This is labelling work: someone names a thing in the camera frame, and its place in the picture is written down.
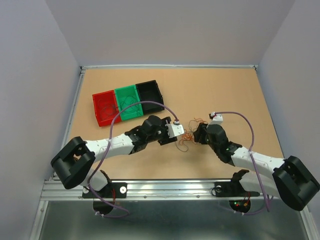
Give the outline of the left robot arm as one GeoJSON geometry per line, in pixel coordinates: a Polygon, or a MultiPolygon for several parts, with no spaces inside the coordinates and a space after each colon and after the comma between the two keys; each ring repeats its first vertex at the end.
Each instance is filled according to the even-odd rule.
{"type": "Polygon", "coordinates": [[[151,115],[142,125],[118,136],[100,140],[74,137],[56,154],[50,165],[65,189],[83,186],[94,190],[100,197],[106,197],[111,193],[111,181],[104,171],[93,169],[94,163],[138,153],[152,142],[161,146],[176,142],[184,132],[183,126],[171,123],[170,117],[161,119],[151,115]]]}

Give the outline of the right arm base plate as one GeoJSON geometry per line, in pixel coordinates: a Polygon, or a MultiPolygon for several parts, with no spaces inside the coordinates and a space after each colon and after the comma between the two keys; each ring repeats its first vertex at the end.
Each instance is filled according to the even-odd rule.
{"type": "Polygon", "coordinates": [[[231,198],[231,197],[258,197],[259,192],[246,191],[238,182],[233,181],[218,181],[214,183],[211,189],[211,194],[217,198],[231,198]]]}

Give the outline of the black plastic bin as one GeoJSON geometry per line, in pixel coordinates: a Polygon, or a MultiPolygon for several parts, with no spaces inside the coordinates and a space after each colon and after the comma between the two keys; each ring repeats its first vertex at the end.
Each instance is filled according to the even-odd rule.
{"type": "MultiPolygon", "coordinates": [[[[150,80],[135,85],[136,90],[141,102],[151,101],[164,104],[163,96],[160,92],[158,83],[156,80],[150,80]]],[[[144,115],[157,113],[163,111],[165,108],[163,106],[154,103],[143,103],[142,111],[144,115]]]]}

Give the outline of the red plastic bin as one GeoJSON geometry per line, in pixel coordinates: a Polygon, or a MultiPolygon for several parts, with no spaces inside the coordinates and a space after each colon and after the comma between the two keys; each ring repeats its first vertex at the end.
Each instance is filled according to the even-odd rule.
{"type": "Polygon", "coordinates": [[[119,113],[115,91],[95,93],[92,95],[92,100],[98,126],[109,126],[113,118],[119,113]]]}

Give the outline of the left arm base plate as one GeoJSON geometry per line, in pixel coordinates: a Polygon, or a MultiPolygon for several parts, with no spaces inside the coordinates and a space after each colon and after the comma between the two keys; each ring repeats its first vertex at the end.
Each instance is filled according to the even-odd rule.
{"type": "MultiPolygon", "coordinates": [[[[101,190],[95,191],[97,195],[104,199],[125,199],[127,197],[128,184],[126,182],[109,182],[101,190]]],[[[96,196],[90,191],[88,186],[82,186],[82,198],[93,199],[96,196]]]]}

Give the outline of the orange black wire ball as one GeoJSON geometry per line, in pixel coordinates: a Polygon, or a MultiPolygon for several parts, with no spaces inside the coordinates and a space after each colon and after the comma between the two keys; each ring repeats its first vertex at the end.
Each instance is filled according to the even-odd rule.
{"type": "Polygon", "coordinates": [[[197,130],[198,126],[200,124],[207,124],[207,121],[203,120],[202,118],[193,118],[189,120],[188,125],[186,128],[184,128],[184,134],[180,136],[178,139],[178,142],[175,143],[176,148],[186,153],[189,151],[189,145],[188,143],[192,143],[194,145],[197,145],[194,137],[194,132],[197,130]]]}

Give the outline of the green plastic bin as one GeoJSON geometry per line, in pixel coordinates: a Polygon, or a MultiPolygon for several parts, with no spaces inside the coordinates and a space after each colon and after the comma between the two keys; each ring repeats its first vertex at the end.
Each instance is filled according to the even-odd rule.
{"type": "Polygon", "coordinates": [[[114,92],[118,105],[118,110],[120,112],[122,111],[122,113],[120,114],[122,121],[139,118],[144,115],[141,104],[133,105],[135,103],[140,102],[140,98],[135,85],[116,88],[114,92]]]}

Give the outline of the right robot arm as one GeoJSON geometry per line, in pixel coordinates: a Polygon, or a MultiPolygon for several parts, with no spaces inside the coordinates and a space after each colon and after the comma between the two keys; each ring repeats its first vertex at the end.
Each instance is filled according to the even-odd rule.
{"type": "Polygon", "coordinates": [[[209,145],[223,163],[244,169],[230,182],[235,195],[265,191],[301,211],[320,190],[319,182],[295,156],[276,158],[249,151],[230,141],[219,124],[200,123],[193,136],[195,142],[209,145]]]}

